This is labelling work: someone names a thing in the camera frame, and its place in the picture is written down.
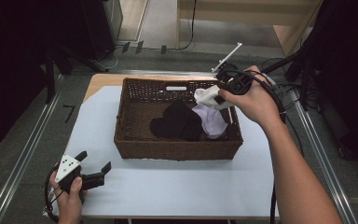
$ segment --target gray floor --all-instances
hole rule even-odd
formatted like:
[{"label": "gray floor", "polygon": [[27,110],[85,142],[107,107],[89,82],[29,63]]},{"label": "gray floor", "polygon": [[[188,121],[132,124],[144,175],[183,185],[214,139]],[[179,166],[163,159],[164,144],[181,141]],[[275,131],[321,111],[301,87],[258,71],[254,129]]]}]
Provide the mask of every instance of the gray floor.
[{"label": "gray floor", "polygon": [[[259,30],[260,32],[263,30],[263,32],[270,32],[268,27],[262,27]],[[233,45],[225,46],[225,48],[220,51],[221,53],[217,53],[214,52],[214,49],[208,50],[211,48],[207,48],[205,46],[211,46],[213,45],[212,42],[215,42],[214,45],[217,46],[217,48],[220,48],[221,46],[218,43],[222,42],[214,39],[205,44],[205,42],[202,42],[203,39],[201,36],[202,35],[196,35],[197,38],[195,39],[196,47],[200,47],[198,50],[169,51],[164,55],[161,55],[158,50],[154,49],[144,49],[140,54],[135,54],[135,49],[130,49],[126,53],[121,53],[121,51],[118,50],[118,64],[115,68],[110,69],[109,73],[115,73],[118,70],[209,72],[212,67],[216,66],[218,60],[226,56],[225,50],[229,51],[232,49]],[[254,38],[256,40],[256,37],[252,36],[246,36],[245,38]],[[240,69],[243,69],[252,64],[261,66],[266,59],[279,56],[276,51],[276,39],[274,40],[273,36],[270,36],[268,39],[270,40],[269,43],[275,44],[263,44],[262,46],[257,46],[257,44],[253,42],[255,43],[254,45],[247,46],[252,49],[253,53],[239,53],[238,55],[233,56],[231,61]],[[115,58],[111,55],[101,63],[108,66],[115,64],[115,62]],[[21,182],[16,188],[16,191],[8,204],[1,223],[51,223],[46,217],[42,217],[44,201],[41,186],[46,179],[46,175],[48,170],[51,168],[51,165],[60,159],[62,152],[65,149],[72,128],[76,122],[78,109],[83,101],[90,79],[94,74],[93,71],[82,64],[73,62],[73,65],[74,72],[71,76],[64,77],[62,93],[58,99],[58,103],[51,114],[46,129],[41,135],[41,138],[35,148],[34,155],[30,158]],[[273,75],[273,77],[277,80],[283,81],[283,73],[283,70],[276,71],[274,72],[275,75]],[[284,97],[284,103],[286,105],[290,103],[291,100],[288,95],[282,95],[282,97]],[[33,127],[44,109],[45,99],[46,90],[42,91],[39,96],[34,99],[33,103],[24,112],[24,114],[13,126],[10,133],[0,144],[0,192],[1,188],[5,185],[6,180],[9,178],[18,157],[21,155],[21,152],[26,145]],[[65,123],[65,121],[69,115],[70,108],[63,107],[64,105],[76,106],[75,113],[67,123]],[[314,110],[311,110],[310,114],[313,124],[324,144],[324,149],[333,164],[338,179],[350,199],[352,209],[358,219],[358,161],[346,161],[341,159],[338,155],[335,141],[322,116]],[[316,160],[307,134],[305,133],[298,114],[293,107],[288,111],[288,116],[295,124],[295,127],[300,135],[300,139],[304,145],[305,158],[307,162],[328,190],[319,162]],[[85,223],[113,223],[113,220],[86,218]],[[268,223],[268,221],[243,220],[238,223]]]}]

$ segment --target person's right hand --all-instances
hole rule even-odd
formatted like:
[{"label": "person's right hand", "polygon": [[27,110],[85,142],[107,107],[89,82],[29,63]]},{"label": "person's right hand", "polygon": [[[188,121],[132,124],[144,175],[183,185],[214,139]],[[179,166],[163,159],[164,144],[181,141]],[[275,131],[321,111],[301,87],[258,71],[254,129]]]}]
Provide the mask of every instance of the person's right hand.
[{"label": "person's right hand", "polygon": [[[260,72],[254,65],[245,71],[247,70]],[[268,83],[265,77],[253,72],[250,73],[261,81]],[[226,101],[236,105],[248,119],[258,123],[262,128],[267,128],[271,122],[281,120],[275,102],[256,81],[252,82],[251,89],[244,95],[234,95],[225,90],[220,90],[219,95]]]}]

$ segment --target white cable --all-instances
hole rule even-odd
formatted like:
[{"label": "white cable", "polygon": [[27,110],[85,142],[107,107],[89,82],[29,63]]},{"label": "white cable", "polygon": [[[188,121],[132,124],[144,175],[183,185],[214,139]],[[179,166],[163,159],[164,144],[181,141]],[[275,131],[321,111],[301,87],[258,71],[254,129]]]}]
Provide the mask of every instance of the white cable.
[{"label": "white cable", "polygon": [[105,65],[103,65],[103,64],[101,64],[101,63],[98,63],[97,61],[95,61],[95,62],[96,62],[98,65],[100,65],[102,68],[104,68],[104,69],[111,69],[111,68],[116,67],[116,66],[118,65],[118,58],[117,58],[117,56],[116,56],[116,51],[117,51],[118,49],[122,49],[122,48],[123,48],[123,47],[118,47],[118,48],[115,49],[115,51],[113,51],[113,56],[114,56],[115,59],[116,59],[116,62],[115,62],[114,65],[107,67],[107,66],[105,66]]}]

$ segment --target black fabric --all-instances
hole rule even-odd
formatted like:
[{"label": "black fabric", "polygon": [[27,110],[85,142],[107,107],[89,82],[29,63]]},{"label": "black fabric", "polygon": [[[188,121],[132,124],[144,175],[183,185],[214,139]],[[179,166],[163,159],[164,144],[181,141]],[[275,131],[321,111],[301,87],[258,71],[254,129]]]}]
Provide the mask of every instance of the black fabric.
[{"label": "black fabric", "polygon": [[200,116],[188,108],[183,101],[175,101],[168,106],[163,118],[152,119],[150,129],[158,137],[180,137],[195,141],[202,133]]}]

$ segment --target floor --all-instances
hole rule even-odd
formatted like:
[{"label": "floor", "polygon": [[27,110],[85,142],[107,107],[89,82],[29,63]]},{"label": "floor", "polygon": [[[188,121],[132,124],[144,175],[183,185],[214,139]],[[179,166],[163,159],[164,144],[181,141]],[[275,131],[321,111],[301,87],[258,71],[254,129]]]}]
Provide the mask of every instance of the floor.
[{"label": "floor", "polygon": [[[109,73],[120,73],[125,70],[210,72],[237,42],[242,42],[244,47],[231,58],[231,61],[241,68],[252,64],[259,67],[268,66],[277,60],[266,60],[283,57],[279,42],[269,26],[206,21],[195,22],[194,39],[187,50],[161,54],[161,45],[168,48],[174,46],[175,18],[171,15],[175,11],[175,2],[139,1],[138,4],[143,8],[146,6],[147,9],[144,21],[137,21],[136,26],[141,29],[135,32],[128,31],[131,35],[127,36],[122,33],[120,38],[123,43],[130,41],[134,47],[137,41],[144,41],[142,53],[135,54],[135,48],[130,48],[125,53],[118,50],[116,57],[115,54],[111,54],[99,63],[109,67]],[[131,10],[123,9],[123,13],[135,11],[135,5],[131,5]],[[181,23],[181,46],[185,46],[190,39],[190,21],[182,20]],[[5,199],[0,198],[1,201],[5,201],[0,203],[0,223],[51,223],[46,217],[42,217],[44,202],[41,186],[51,165],[60,159],[65,149],[90,78],[94,74],[83,64],[73,61],[73,66],[71,76],[57,76],[57,88],[61,91],[58,92],[54,104],[44,104],[47,93],[46,90],[42,91],[0,144],[0,195],[7,196]],[[283,74],[284,70],[280,69],[271,76],[284,82]],[[290,105],[293,101],[284,89],[280,90],[280,95],[285,105]],[[68,105],[75,107],[72,116]],[[48,114],[48,119],[44,123],[40,123],[43,121],[39,120],[41,114]],[[323,117],[316,110],[310,110],[309,115],[358,222],[358,161],[340,158],[335,140],[328,131]],[[331,192],[294,106],[288,109],[288,116],[304,145],[307,162],[325,188]],[[42,127],[41,133],[33,132],[38,122]],[[28,142],[30,135],[36,135],[37,141]],[[11,185],[7,186],[9,179],[17,179],[17,182],[10,182]],[[240,224],[268,222],[265,218],[237,221]],[[113,223],[113,220],[85,218],[85,223]]]}]

